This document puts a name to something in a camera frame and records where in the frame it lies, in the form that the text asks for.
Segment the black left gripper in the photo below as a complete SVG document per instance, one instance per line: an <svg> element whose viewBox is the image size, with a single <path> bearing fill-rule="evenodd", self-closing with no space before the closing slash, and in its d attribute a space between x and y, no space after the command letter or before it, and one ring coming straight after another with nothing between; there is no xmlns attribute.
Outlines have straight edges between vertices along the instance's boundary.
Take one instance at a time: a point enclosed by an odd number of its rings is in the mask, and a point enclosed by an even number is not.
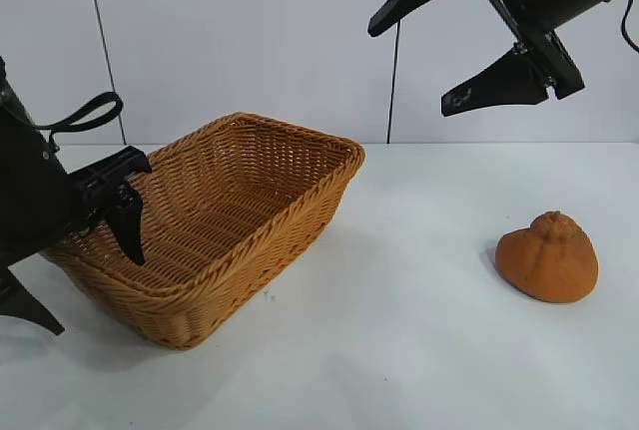
<svg viewBox="0 0 639 430"><path fill-rule="evenodd" d="M42 135L1 113L1 265L8 267L74 232L105 221L121 251L143 265L144 202L129 178L151 170L134 147L67 173ZM2 316L39 325L54 335L64 326L8 269L1 269Z"/></svg>

